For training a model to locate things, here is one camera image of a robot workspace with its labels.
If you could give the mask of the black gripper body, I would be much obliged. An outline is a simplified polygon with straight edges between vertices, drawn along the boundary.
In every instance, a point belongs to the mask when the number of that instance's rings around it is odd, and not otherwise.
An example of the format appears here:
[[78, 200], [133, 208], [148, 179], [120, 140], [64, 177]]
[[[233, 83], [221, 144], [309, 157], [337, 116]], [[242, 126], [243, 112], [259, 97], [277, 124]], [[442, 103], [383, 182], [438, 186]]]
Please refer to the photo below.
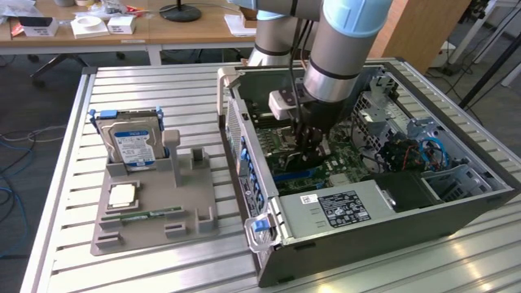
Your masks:
[[318, 129], [323, 134], [327, 134], [338, 122], [345, 104], [345, 100], [329, 103], [314, 99], [307, 94], [303, 94], [299, 97], [301, 116], [298, 129], [301, 131], [305, 129]]

